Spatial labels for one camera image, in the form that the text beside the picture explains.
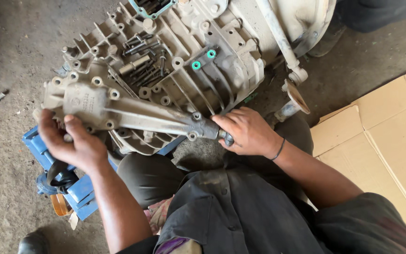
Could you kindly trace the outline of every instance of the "black bracelet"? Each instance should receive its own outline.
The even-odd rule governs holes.
[[[283,138],[283,143],[281,144],[280,150],[278,151],[277,155],[275,155],[275,157],[273,159],[270,159],[270,160],[274,160],[280,155],[281,150],[283,150],[283,147],[285,146],[285,141],[286,141],[286,139]]]

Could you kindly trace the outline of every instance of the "forearm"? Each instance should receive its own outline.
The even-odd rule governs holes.
[[[110,253],[152,236],[144,211],[109,163],[90,176]]]
[[[285,142],[274,162],[302,187],[318,209],[335,206],[363,193],[340,172],[289,142]]]

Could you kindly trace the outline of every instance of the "green washer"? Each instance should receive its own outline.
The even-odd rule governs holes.
[[[206,55],[208,56],[208,58],[215,58],[216,57],[216,51],[214,49],[211,49],[210,51],[208,51],[206,53]]]
[[[194,69],[194,70],[200,69],[201,66],[202,66],[202,64],[199,61],[195,61],[192,63],[192,69]]]

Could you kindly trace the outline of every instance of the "dirty floor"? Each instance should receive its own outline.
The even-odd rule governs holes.
[[[108,253],[98,212],[73,231],[67,218],[55,215],[48,197],[36,193],[41,166],[21,136],[35,126],[31,113],[40,106],[42,83],[62,64],[61,47],[91,31],[93,22],[105,20],[116,4],[0,0],[0,92],[10,89],[0,102],[0,253],[15,253],[19,239],[36,228],[43,229],[53,253]],[[301,63],[309,78],[299,89],[312,110],[305,117],[313,125],[406,72],[406,20],[369,34],[347,30],[328,55],[309,62],[302,58]],[[283,68],[268,72],[245,106],[262,114],[279,109],[287,100],[280,90],[284,75]],[[214,142],[184,142],[175,161],[198,157],[216,165],[222,153]]]

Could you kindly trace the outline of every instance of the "hand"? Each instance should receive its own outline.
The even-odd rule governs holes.
[[[65,129],[73,138],[73,143],[67,143],[53,116],[48,109],[42,110],[38,132],[54,158],[74,165],[89,175],[109,164],[106,146],[86,131],[81,120],[73,115],[64,117]]]
[[[225,116],[215,115],[211,119],[234,138],[234,144],[229,147],[223,139],[219,143],[239,155],[262,155],[273,159],[283,142],[283,138],[270,128],[261,115],[248,107],[234,109]]]

